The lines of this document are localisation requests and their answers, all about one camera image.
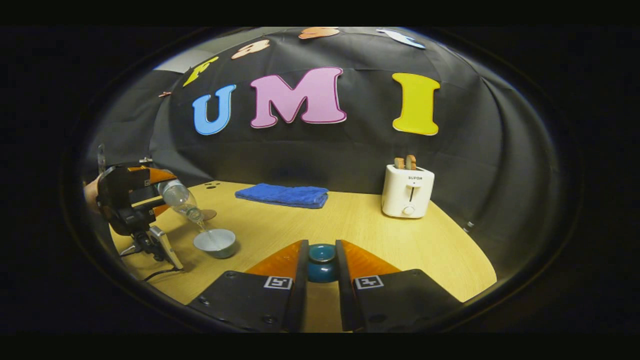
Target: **yellow letter i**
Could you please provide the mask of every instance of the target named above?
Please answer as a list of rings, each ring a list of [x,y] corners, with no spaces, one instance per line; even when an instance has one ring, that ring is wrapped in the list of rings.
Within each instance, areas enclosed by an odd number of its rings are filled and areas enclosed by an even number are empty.
[[[436,135],[438,126],[433,122],[433,92],[440,84],[416,74],[397,72],[392,76],[402,85],[402,111],[393,121],[394,129],[405,133]]]

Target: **gray bowl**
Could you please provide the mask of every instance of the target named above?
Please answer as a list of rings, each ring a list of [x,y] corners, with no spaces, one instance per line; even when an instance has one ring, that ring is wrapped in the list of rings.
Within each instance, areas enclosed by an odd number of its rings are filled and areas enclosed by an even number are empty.
[[[193,245],[214,258],[226,259],[237,252],[239,244],[236,241],[236,234],[232,231],[211,229],[198,234],[193,239]]]

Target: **water bottle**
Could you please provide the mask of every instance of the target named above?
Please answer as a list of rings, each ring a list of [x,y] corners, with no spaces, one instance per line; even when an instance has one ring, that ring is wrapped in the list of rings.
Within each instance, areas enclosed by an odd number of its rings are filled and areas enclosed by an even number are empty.
[[[198,209],[198,204],[191,191],[179,180],[159,183],[157,190],[162,195],[164,202],[171,206],[175,212],[184,215],[202,227],[204,214]]]

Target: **toaster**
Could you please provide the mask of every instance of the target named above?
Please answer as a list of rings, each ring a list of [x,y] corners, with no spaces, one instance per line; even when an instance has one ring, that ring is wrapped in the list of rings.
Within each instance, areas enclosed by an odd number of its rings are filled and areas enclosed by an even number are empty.
[[[423,217],[431,200],[434,178],[434,173],[421,167],[407,170],[387,165],[382,212],[397,218]]]

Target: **pink letter m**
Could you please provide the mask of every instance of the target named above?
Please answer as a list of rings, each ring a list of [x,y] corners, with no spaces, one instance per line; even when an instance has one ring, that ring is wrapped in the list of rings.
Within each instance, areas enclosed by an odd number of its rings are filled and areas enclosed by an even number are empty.
[[[292,89],[280,76],[269,75],[251,82],[256,92],[255,119],[252,127],[269,127],[278,122],[271,114],[271,104],[286,123],[295,119],[302,103],[307,100],[307,111],[302,114],[304,122],[313,124],[335,124],[347,119],[340,110],[336,80],[342,74],[337,67],[321,67],[309,70]]]

